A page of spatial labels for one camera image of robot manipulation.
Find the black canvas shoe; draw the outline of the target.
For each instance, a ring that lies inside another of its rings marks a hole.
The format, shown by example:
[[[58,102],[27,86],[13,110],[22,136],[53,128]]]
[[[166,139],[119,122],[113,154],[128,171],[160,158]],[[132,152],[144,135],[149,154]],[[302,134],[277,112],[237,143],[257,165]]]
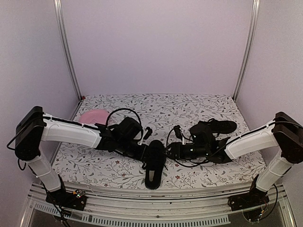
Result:
[[[162,172],[166,163],[165,147],[160,140],[153,140],[146,149],[143,169],[145,186],[155,190],[161,184]]]
[[[212,133],[219,133],[219,134],[229,134],[234,132],[237,129],[237,123],[233,121],[220,121],[212,118],[208,121],[199,121],[198,124],[208,126]]]

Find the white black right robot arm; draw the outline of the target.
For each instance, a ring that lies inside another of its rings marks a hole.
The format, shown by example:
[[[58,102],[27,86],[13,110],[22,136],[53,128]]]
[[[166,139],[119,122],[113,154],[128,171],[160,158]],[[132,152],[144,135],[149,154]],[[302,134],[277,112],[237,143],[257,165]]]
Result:
[[[279,151],[266,169],[257,175],[245,195],[248,206],[255,206],[263,199],[270,187],[295,164],[303,161],[303,127],[284,112],[265,125],[244,134],[221,140],[216,135],[236,130],[237,123],[210,119],[189,129],[189,143],[185,143],[179,126],[173,131],[181,142],[167,145],[166,155],[173,160],[190,160],[204,157],[206,162],[225,164],[258,150],[278,147]]]

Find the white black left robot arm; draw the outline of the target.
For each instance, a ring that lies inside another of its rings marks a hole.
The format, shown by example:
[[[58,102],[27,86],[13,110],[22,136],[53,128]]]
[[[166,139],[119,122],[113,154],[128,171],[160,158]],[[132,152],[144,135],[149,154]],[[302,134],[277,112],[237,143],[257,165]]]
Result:
[[[39,146],[42,141],[57,141],[83,145],[96,150],[115,152],[125,157],[143,161],[146,145],[143,141],[152,129],[143,128],[140,118],[124,118],[119,124],[96,123],[93,126],[56,118],[35,106],[16,127],[16,135],[7,149],[29,166],[44,184],[47,193],[60,205],[70,202],[60,176],[52,169]]]

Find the pink plastic plate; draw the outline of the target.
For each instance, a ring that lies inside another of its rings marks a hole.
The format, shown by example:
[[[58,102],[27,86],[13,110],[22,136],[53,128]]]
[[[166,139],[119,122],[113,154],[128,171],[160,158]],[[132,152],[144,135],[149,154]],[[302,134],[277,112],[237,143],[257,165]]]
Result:
[[[108,116],[109,112],[103,109],[89,110],[81,115],[79,122],[85,124],[105,124]]]

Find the floral patterned table mat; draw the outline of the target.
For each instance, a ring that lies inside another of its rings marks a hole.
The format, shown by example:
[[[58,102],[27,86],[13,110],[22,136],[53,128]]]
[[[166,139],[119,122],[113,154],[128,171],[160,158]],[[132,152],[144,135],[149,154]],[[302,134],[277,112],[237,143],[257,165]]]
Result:
[[[149,140],[177,141],[172,127],[179,125],[185,136],[199,121],[231,120],[237,123],[233,136],[248,127],[233,99],[227,95],[138,94],[91,95],[85,97],[75,120],[89,110],[103,109],[112,114],[110,124],[125,117],[140,118],[143,127],[153,131]],[[160,189],[194,189],[249,183],[266,167],[259,152],[250,153],[227,164],[204,164],[170,159],[163,170]],[[63,143],[53,169],[70,183],[123,189],[145,189],[145,171],[140,161],[116,153],[97,151],[81,145]]]

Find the aluminium front rail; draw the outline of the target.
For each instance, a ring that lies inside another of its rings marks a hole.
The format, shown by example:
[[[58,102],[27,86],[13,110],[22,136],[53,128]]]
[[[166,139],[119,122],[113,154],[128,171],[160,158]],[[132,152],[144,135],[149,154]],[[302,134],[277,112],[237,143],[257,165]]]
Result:
[[[118,189],[66,183],[66,189],[84,190],[83,211],[70,210],[71,227],[297,227],[282,184],[269,190],[265,219],[246,220],[248,210],[233,211],[230,196],[246,193],[249,183],[197,189]]]

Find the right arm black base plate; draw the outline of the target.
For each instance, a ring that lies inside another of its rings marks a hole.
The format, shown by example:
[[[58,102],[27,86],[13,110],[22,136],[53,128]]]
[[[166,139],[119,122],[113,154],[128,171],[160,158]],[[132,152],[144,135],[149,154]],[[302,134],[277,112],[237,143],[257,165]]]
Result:
[[[267,192],[262,192],[258,189],[250,190],[247,193],[242,193],[228,198],[228,206],[232,211],[252,208],[269,203]]]

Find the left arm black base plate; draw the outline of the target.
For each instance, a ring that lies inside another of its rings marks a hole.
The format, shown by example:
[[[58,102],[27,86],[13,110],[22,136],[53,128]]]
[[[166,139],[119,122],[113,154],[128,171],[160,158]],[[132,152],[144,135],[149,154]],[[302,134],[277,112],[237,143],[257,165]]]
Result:
[[[59,207],[84,211],[87,202],[87,196],[84,192],[79,190],[73,192],[57,190],[54,192],[48,192],[46,194],[45,201]]]

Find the left aluminium frame post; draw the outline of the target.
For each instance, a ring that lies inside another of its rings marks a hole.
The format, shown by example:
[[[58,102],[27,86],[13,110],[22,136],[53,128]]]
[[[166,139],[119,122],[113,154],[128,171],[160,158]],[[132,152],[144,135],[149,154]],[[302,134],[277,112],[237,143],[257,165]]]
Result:
[[[57,20],[57,25],[59,29],[59,34],[62,42],[62,48],[65,56],[65,60],[67,63],[67,68],[69,71],[69,75],[71,78],[71,83],[75,92],[75,95],[79,101],[82,100],[82,94],[80,91],[80,85],[75,73],[74,64],[72,61],[71,51],[68,43],[68,37],[66,33],[65,23],[64,23],[64,17],[63,17],[63,9],[62,9],[62,1],[61,0],[54,0],[54,10]]]

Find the aluminium frame post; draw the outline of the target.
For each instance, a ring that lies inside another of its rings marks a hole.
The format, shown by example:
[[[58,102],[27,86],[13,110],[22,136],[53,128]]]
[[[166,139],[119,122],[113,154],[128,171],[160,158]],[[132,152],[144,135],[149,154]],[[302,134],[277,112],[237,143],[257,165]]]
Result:
[[[239,75],[236,81],[235,89],[232,95],[232,99],[234,102],[237,102],[240,96],[241,87],[244,82],[244,77],[246,73],[246,69],[249,63],[250,53],[253,46],[254,36],[257,29],[258,24],[258,14],[259,14],[260,0],[252,1],[252,10],[250,16],[250,24],[248,30],[247,41],[244,49],[244,55],[242,58]]]
[[[72,61],[71,51],[68,43],[68,37],[66,33],[65,23],[64,23],[64,17],[63,17],[63,9],[62,9],[62,1],[61,0],[54,0],[54,10],[57,20],[57,25],[59,29],[59,34],[62,42],[62,48],[65,56],[65,60],[67,63],[67,68],[69,71],[69,75],[71,78],[71,83],[75,92],[75,95],[79,101],[82,100],[82,94],[80,91],[80,85],[75,73],[74,64]]]

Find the right aluminium frame post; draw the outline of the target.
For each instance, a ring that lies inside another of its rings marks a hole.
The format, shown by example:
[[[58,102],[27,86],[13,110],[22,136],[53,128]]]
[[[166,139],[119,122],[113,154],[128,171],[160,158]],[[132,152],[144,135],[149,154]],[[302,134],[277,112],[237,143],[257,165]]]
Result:
[[[246,73],[246,69],[249,63],[250,53],[253,46],[254,36],[257,29],[258,24],[258,14],[259,14],[260,0],[252,1],[252,10],[250,16],[250,24],[248,30],[247,41],[244,49],[244,55],[242,58],[239,75],[236,81],[235,89],[232,95],[232,99],[234,102],[237,102],[240,96],[241,87],[244,82],[244,77]]]

